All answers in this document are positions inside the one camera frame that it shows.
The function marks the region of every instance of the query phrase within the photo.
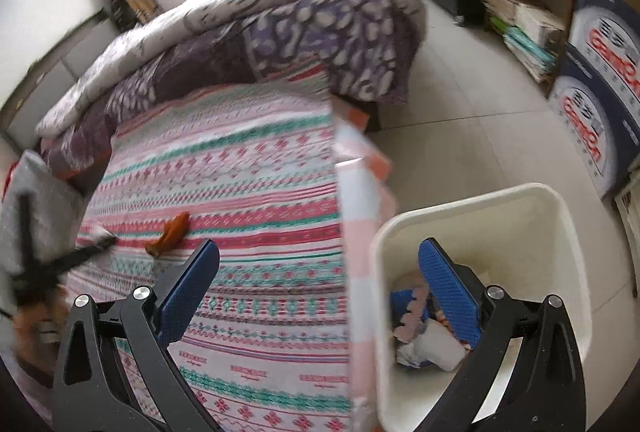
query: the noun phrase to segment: purple blanket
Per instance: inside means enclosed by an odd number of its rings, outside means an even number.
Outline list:
[[[42,155],[68,179],[111,152],[117,126],[161,102],[209,85],[263,82],[319,58],[332,91],[406,102],[419,36],[388,0],[298,0],[189,38],[121,80]]]

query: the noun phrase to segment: white plastic bin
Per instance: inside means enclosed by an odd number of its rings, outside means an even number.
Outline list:
[[[393,281],[417,269],[418,246],[435,237],[455,263],[486,273],[513,298],[564,300],[585,359],[591,343],[591,306],[582,251],[564,200],[548,186],[520,185],[445,205],[400,214],[372,244],[376,292],[378,417],[386,432],[412,432],[446,389],[454,372],[429,367],[407,372],[395,362],[389,293]],[[518,354],[512,340],[476,419],[492,414]]]

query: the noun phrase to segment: orange object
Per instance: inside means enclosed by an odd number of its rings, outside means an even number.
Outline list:
[[[189,231],[189,213],[183,212],[164,225],[164,234],[157,241],[145,245],[146,253],[154,258],[173,250]]]

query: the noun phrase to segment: metal screw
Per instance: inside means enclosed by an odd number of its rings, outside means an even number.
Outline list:
[[[500,286],[489,286],[486,292],[494,300],[500,300],[504,297],[504,290]]]
[[[140,286],[133,290],[133,298],[137,300],[143,300],[149,296],[151,290],[146,286]]]
[[[551,295],[549,297],[549,304],[553,307],[562,307],[562,299],[558,295]]]
[[[76,298],[75,304],[78,307],[86,306],[89,304],[89,295],[80,295]]]

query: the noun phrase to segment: tiled floor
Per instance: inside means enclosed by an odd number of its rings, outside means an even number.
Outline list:
[[[428,23],[410,102],[382,106],[383,130],[372,135],[395,164],[389,186],[403,211],[530,181],[565,199],[591,290],[593,339],[584,372],[592,422],[640,355],[622,223],[598,198],[561,122],[500,39],[453,25],[433,4]]]

